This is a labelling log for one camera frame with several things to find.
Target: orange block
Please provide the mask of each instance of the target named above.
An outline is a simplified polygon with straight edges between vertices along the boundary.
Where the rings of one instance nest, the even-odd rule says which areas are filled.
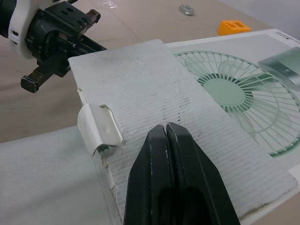
[[[218,30],[219,35],[238,34],[251,31],[251,28],[239,20],[222,20]]]

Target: fan blade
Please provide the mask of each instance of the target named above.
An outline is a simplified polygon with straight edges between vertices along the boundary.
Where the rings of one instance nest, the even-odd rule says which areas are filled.
[[[209,76],[209,70],[206,68],[206,66],[203,64],[203,62],[199,61],[198,58],[194,57],[188,57],[185,59],[186,67],[192,74],[194,74],[196,77],[206,77]]]
[[[255,130],[248,119],[248,117],[243,112],[230,113],[230,117],[236,121],[252,138],[255,139]]]

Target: green fan picture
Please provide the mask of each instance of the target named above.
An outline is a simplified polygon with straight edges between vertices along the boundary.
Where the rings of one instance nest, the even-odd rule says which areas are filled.
[[[300,101],[279,78],[223,53],[192,51],[175,56],[270,155],[294,148],[300,139]]]

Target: black clamp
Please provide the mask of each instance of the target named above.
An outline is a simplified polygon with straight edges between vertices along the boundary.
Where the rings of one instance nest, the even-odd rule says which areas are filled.
[[[124,225],[239,225],[219,171],[184,127],[158,125],[132,166]]]

